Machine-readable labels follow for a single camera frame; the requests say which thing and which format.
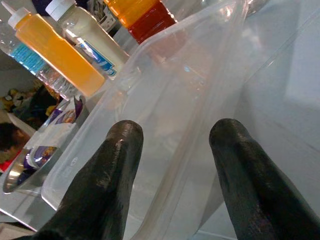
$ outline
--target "squeeze bottle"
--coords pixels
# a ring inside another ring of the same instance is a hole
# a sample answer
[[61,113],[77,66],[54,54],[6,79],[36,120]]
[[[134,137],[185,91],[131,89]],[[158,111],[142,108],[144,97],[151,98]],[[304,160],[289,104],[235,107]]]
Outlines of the squeeze bottle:
[[160,0],[104,1],[139,44],[175,23]]
[[1,3],[12,14],[8,23],[16,29],[15,36],[82,93],[90,96],[103,85],[104,77],[39,14],[32,15],[24,7],[15,11],[4,1]]
[[106,33],[97,20],[74,0],[52,0],[46,12],[59,24],[67,38],[82,48],[86,54],[113,79],[129,56]]
[[12,57],[30,73],[56,93],[69,100],[78,93],[78,90],[60,73],[49,66],[37,53],[28,48],[18,38],[15,31],[7,23],[0,20],[0,49]]

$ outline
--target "white glue bottle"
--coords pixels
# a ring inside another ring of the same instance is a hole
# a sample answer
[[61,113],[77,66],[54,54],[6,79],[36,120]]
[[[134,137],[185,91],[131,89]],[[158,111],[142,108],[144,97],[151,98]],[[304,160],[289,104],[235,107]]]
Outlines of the white glue bottle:
[[74,0],[52,0],[45,9],[60,25],[66,37],[80,47],[113,80],[129,56]]

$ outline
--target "blue label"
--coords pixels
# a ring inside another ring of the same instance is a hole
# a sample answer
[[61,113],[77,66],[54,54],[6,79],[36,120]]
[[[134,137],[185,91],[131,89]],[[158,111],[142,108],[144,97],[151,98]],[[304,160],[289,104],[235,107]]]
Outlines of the blue label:
[[10,56],[22,64],[33,75],[36,75],[44,68],[44,66],[47,65],[47,63],[37,53],[32,51],[23,43],[19,44],[18,47],[10,53]]
[[116,75],[116,70],[113,69],[115,66],[112,62],[102,56],[97,50],[95,50],[89,43],[84,41],[79,45],[94,61],[109,75]]

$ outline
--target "white bottle cap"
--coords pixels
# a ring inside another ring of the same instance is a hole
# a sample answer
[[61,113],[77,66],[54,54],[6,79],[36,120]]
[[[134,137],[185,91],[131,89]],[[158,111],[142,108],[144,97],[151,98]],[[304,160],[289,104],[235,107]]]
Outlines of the white bottle cap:
[[73,4],[76,4],[75,0],[52,0],[45,11],[58,21]]
[[5,9],[8,10],[9,13],[12,14],[12,16],[8,20],[8,24],[15,28],[16,25],[25,17],[27,16],[30,12],[25,9],[24,7],[19,8],[17,11],[14,10],[8,3],[5,1],[1,1],[1,4],[4,6]]

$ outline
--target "orange liquid bottle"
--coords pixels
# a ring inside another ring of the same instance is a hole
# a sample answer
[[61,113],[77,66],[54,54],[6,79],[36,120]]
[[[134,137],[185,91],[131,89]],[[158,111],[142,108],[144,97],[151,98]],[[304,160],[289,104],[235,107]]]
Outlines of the orange liquid bottle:
[[16,29],[15,36],[82,93],[90,96],[103,85],[104,77],[39,14],[32,15],[23,7],[15,11],[5,2],[1,3],[12,14],[8,23]]
[[160,0],[104,1],[139,44],[175,23]]

